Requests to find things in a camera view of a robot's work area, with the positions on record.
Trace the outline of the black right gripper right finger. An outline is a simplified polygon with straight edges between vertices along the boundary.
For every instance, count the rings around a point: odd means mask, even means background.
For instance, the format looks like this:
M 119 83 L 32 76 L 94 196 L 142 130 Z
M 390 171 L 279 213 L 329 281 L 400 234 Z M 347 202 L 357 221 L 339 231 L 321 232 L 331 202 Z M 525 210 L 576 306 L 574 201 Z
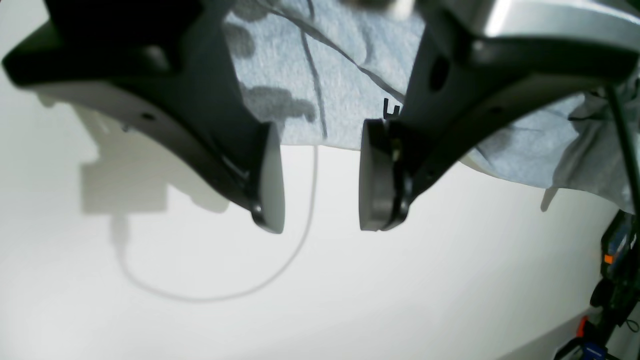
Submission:
M 603 89 L 631 200 L 637 145 L 615 90 L 639 61 L 639 10 L 628 0 L 419 0 L 426 21 L 402 107 L 362 127 L 358 212 L 389 231 L 471 148 L 578 92 Z

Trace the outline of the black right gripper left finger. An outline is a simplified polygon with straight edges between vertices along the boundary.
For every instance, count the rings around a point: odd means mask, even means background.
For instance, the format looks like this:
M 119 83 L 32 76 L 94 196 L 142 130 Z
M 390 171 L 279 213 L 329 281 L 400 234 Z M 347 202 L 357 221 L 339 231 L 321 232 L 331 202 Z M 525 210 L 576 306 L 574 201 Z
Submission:
M 150 137 L 281 234 L 277 126 L 247 109 L 223 30 L 233 0 L 46 0 L 49 19 L 2 65 L 20 89 Z

